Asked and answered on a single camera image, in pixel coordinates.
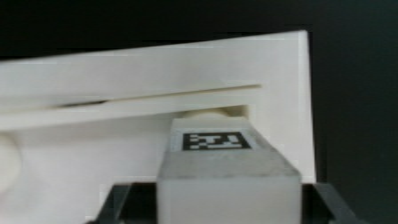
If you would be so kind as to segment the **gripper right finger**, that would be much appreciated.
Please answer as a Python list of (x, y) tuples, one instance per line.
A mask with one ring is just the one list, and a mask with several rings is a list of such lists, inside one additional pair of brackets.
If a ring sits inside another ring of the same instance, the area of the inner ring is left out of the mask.
[(300, 224), (362, 224), (362, 220), (328, 183), (312, 183), (302, 186)]

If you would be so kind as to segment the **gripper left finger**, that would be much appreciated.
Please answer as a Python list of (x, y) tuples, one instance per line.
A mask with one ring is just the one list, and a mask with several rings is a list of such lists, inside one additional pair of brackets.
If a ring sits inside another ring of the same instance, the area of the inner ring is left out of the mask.
[(158, 224), (154, 183), (111, 186), (99, 214), (87, 224)]

